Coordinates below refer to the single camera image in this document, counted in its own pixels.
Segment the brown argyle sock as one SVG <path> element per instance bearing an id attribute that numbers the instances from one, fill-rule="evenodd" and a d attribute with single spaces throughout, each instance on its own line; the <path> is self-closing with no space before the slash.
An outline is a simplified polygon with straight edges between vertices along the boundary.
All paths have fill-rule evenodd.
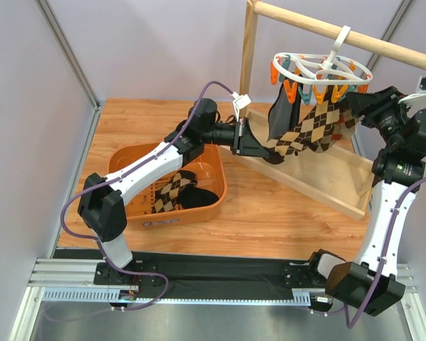
<path id="1" fill-rule="evenodd" d="M 178 197 L 186 188 L 196 187 L 195 173 L 189 170 L 179 170 L 161 189 L 155 192 L 155 202 L 151 213 L 171 212 L 176 210 Z"/>
<path id="2" fill-rule="evenodd" d="M 333 87 L 329 86 L 322 103 L 311 108 L 293 128 L 282 128 L 273 137 L 275 145 L 268 148 L 265 161 L 277 165 L 286 156 L 298 156 L 306 150 L 324 153 L 336 142 L 351 138 L 359 119 L 352 115 L 347 99 L 332 102 L 332 95 Z"/>

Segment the black white-striped sock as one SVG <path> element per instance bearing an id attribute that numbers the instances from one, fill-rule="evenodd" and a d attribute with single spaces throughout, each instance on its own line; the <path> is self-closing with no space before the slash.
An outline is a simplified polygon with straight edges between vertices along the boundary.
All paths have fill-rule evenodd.
<path id="1" fill-rule="evenodd" d="M 178 195 L 178 204 L 183 209 L 193 209 L 213 205 L 219 200 L 219 197 L 212 191 L 195 186 L 186 187 Z"/>

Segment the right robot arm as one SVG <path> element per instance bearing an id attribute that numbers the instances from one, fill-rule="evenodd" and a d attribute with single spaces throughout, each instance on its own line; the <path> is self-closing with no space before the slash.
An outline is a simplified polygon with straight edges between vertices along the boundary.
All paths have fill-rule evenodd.
<path id="1" fill-rule="evenodd" d="M 405 293 L 405 285 L 397 281 L 398 247 L 410 206 L 426 182 L 426 107 L 412 117 L 408 110 L 426 104 L 426 76 L 410 95 L 391 86 L 374 93 L 351 92 L 346 99 L 352 115 L 378 129 L 386 143 L 372 166 L 370 220 L 353 261 L 320 249 L 310 257 L 308 269 L 325 279 L 328 296 L 356 309 L 354 317 L 346 317 L 352 328 L 362 314 L 377 316 Z"/>

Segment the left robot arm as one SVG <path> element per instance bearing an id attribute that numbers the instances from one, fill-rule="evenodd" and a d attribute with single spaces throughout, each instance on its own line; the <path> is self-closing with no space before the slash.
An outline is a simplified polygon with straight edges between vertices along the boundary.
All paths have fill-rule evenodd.
<path id="1" fill-rule="evenodd" d="M 133 255 L 124 236 L 126 205 L 151 183 L 185 167 L 207 144 L 227 146 L 234 155 L 267 158 L 269 151 L 253 135 L 247 118 L 217 120 L 217 103 L 199 99 L 188 117 L 144 157 L 101 177 L 89 175 L 80 193 L 79 216 L 94 232 L 105 261 L 122 280 L 134 276 Z"/>

